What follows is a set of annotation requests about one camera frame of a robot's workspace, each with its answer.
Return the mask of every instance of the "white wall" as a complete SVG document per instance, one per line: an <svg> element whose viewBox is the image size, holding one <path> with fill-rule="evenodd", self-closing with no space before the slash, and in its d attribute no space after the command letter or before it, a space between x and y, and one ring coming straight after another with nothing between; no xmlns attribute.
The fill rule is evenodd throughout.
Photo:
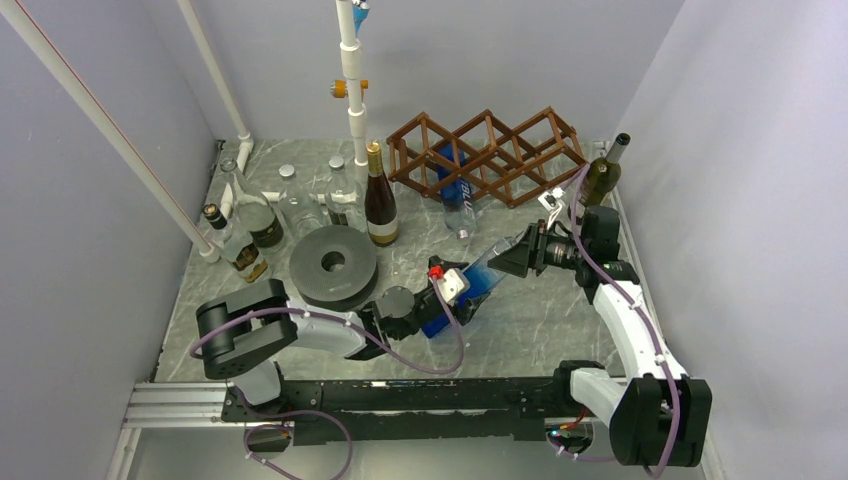
<svg viewBox="0 0 848 480"><path fill-rule="evenodd" d="M669 343L728 478L845 478L848 4L689 0L619 130Z"/></svg>
<svg viewBox="0 0 848 480"><path fill-rule="evenodd" d="M218 138L235 138L174 0L145 0ZM194 0L258 138L350 135L335 1ZM362 26L369 136L419 112L453 129L490 108L517 125L552 105L613 134L682 0L374 0Z"/></svg>
<svg viewBox="0 0 848 480"><path fill-rule="evenodd" d="M189 212L213 138L140 4L23 2ZM189 241L0 17L0 477L103 478Z"/></svg>

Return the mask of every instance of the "marble countertop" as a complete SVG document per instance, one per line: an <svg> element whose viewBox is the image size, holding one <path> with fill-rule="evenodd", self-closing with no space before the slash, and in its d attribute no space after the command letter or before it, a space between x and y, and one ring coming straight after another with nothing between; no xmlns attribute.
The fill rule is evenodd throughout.
<svg viewBox="0 0 848 480"><path fill-rule="evenodd" d="M235 156L236 144L225 145L222 155ZM384 161L388 167L387 149ZM591 157L590 147L583 151ZM321 191L329 176L327 161L340 154L350 161L353 145L341 140L285 140L259 142L248 162L247 178L265 191L275 191L280 180L277 169L291 163L298 177L310 188ZM546 166L552 178L570 165L564 158ZM225 185L216 170L207 201L218 203ZM438 254L445 260L473 262L498 238L515 235L531 222L547 215L536 201L507 209L491 197L475 204L479 212L478 232L460 243L444 225L441 205L422 198L417 192L392 184L397 200L400 237L390 247L378 248L380 277L372 298L394 285L418 291L426 283L427 259ZM526 191L529 184L514 182L514 192ZM200 222L201 231L210 227ZM274 277L283 280L292 297L298 297L288 275L294 243L269 255ZM198 337L194 312L201 304L233 292L246 284L219 261L209 265L192 249L185 276L155 373L157 382L204 381L203 364L188 356L188 347ZM507 277L462 329L467 347L463 365L450 377L502 377L550 375L562 360L595 360L611 375L623 375L615 344L600 316L588 304L571 272L549 268L540 277ZM393 348L418 364L431 368L451 365L457 356L456 337L448 329L433 339L419 333ZM326 352L288 348L276 355L289 379L375 379L426 378L389 356L367 362L344 360Z"/></svg>

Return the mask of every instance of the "round gray weight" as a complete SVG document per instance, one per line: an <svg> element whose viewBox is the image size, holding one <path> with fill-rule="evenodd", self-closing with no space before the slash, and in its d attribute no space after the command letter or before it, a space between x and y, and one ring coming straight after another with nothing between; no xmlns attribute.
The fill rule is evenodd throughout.
<svg viewBox="0 0 848 480"><path fill-rule="evenodd" d="M289 260L292 283L303 301L346 311L368 300L377 284L377 248L364 233L341 225L310 232Z"/></svg>

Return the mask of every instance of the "wooden wine rack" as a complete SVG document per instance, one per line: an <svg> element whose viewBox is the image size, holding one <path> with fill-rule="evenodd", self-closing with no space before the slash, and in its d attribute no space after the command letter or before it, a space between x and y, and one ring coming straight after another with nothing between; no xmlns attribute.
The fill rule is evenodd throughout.
<svg viewBox="0 0 848 480"><path fill-rule="evenodd" d="M536 146L522 138L522 133L544 122L550 125L552 133L549 138ZM488 144L478 150L463 140L463 136L484 123L488 132ZM421 152L410 148L405 140L405 137L416 129L420 129L423 145ZM438 136L440 140L431 145L431 136ZM568 145L566 140L570 140L571 145ZM462 177L478 189L472 195L472 200L492 195L505 203L507 207L515 208L546 189L553 188L569 179L586 164L580 143L577 141L577 131L565 123L551 107L533 115L515 128L509 128L491 111L485 110L453 132L433 121L425 112L421 112L390 135L386 142L389 145L391 160L389 179L393 182L401 182L421 193L421 196L438 202L441 202L439 191L453 183L458 177ZM453 148L453 161L438 153L448 145ZM465 154L465 165L460 165L459 152ZM575 166L549 180L545 173L545 163L560 154L568 157ZM439 166L445 168L450 174L431 185L427 179L427 169L436 172ZM491 170L496 178L490 178L487 168L484 167ZM420 181L410 178L410 173L415 169L420 169ZM537 186L515 197L510 182L521 176L529 178Z"/></svg>

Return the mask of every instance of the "green wine bottle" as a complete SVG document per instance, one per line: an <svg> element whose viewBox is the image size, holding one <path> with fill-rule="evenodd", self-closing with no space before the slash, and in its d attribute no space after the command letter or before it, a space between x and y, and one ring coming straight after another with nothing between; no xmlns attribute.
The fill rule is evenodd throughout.
<svg viewBox="0 0 848 480"><path fill-rule="evenodd" d="M586 207L600 205L615 188L621 178L621 165L618 164L625 147L630 143L630 135L620 133L615 137L606 156L598 157L589 165L589 173L580 190L580 205L577 215L583 217Z"/></svg>

